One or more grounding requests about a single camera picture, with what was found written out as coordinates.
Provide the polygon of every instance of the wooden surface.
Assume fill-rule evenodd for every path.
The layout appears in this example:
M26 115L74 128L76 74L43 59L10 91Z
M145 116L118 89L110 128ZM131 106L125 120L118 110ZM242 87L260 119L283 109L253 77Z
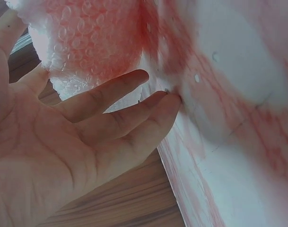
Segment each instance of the wooden surface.
M6 6L0 0L0 16ZM39 63L32 45L9 59L10 82ZM60 101L48 83L39 96L52 105ZM141 166L70 203L42 227L183 227L159 154L154 151Z

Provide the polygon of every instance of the bubble wrap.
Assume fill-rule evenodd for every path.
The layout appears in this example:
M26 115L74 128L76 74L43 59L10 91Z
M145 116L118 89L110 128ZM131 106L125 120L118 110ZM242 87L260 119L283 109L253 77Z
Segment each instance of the bubble wrap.
M62 100L131 71L139 63L137 0L6 2L29 25L33 45ZM122 107L137 102L140 93L138 88Z

